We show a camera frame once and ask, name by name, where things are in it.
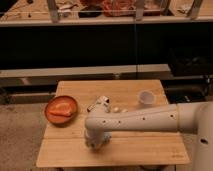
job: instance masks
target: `white cup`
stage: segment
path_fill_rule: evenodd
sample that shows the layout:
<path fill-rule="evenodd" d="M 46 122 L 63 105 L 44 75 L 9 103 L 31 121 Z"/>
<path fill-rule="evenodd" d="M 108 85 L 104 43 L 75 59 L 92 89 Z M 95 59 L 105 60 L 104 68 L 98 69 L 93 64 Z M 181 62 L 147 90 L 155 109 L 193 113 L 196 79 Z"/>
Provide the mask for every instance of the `white cup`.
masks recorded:
<path fill-rule="evenodd" d="M 156 96 L 152 91 L 143 90 L 143 91 L 139 92 L 138 100 L 142 105 L 148 107 L 148 106 L 152 106 L 153 104 L 155 104 Z"/>

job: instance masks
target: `wooden table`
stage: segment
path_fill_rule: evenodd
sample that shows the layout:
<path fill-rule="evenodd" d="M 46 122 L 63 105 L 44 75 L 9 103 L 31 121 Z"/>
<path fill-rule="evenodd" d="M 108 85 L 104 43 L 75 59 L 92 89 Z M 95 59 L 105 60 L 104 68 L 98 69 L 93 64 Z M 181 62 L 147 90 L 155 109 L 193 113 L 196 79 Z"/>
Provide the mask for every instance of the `wooden table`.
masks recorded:
<path fill-rule="evenodd" d="M 111 107 L 128 111 L 140 108 L 137 94 L 151 90 L 156 105 L 167 104 L 160 81 L 62 81 L 56 95 L 70 95 L 79 106 L 78 116 L 67 127 L 47 124 L 37 167 L 88 167 L 186 164 L 189 158 L 179 133 L 113 132 L 109 144 L 91 151 L 84 140 L 87 107 L 99 96 L 110 98 Z"/>

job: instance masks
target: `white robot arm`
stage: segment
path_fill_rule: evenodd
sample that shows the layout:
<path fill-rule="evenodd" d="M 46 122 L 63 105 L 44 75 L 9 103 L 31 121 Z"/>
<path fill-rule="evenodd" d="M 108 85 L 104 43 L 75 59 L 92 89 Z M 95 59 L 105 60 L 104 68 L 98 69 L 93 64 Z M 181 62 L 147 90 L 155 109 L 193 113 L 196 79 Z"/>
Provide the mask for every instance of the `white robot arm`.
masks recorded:
<path fill-rule="evenodd" d="M 213 169 L 213 103 L 186 103 L 109 113 L 109 100 L 102 96 L 89 108 L 85 121 L 89 147 L 109 141 L 110 131 L 155 131 L 198 135 L 193 171 Z"/>

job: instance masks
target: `orange plate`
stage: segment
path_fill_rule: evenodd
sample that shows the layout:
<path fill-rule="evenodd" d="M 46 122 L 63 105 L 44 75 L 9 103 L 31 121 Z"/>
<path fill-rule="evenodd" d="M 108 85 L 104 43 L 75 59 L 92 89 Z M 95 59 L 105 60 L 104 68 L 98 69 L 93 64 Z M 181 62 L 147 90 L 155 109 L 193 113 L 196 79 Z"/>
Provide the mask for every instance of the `orange plate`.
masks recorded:
<path fill-rule="evenodd" d="M 77 113 L 77 102 L 70 96 L 58 96 L 49 101 L 45 108 L 47 120 L 53 124 L 70 121 Z"/>

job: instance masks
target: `floor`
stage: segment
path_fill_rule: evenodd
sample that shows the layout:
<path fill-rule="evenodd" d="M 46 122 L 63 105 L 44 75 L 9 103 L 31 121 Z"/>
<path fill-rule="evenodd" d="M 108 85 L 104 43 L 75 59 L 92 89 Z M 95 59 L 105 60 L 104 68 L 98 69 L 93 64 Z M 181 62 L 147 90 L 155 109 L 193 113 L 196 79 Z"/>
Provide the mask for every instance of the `floor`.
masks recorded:
<path fill-rule="evenodd" d="M 25 104 L 0 105 L 0 171 L 53 171 L 53 168 L 36 168 L 36 159 L 45 130 L 43 102 L 25 99 Z M 193 156 L 196 137 L 183 135 L 188 154 Z M 65 171 L 125 170 L 144 171 L 140 167 L 65 168 Z M 176 167 L 177 171 L 190 171 L 191 164 Z M 175 171 L 169 166 L 163 171 Z"/>

